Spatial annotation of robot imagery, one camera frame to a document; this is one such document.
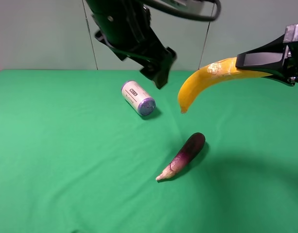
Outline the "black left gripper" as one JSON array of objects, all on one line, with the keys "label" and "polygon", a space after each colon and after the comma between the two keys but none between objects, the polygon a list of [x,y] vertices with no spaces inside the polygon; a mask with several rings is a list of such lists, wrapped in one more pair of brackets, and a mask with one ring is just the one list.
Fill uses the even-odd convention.
[{"label": "black left gripper", "polygon": [[163,88],[177,54],[164,47],[152,30],[149,9],[137,0],[89,0],[87,4],[99,27],[95,38],[121,61],[130,57],[141,64],[140,73]]}]

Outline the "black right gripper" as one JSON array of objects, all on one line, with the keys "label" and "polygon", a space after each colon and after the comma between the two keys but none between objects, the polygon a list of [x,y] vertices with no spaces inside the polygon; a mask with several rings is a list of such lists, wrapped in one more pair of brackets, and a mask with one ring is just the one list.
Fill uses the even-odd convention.
[{"label": "black right gripper", "polygon": [[283,84],[289,84],[287,78],[270,69],[288,69],[290,66],[294,70],[292,77],[298,83],[298,23],[288,25],[285,34],[270,43],[237,55],[235,66],[244,77],[269,78]]}]

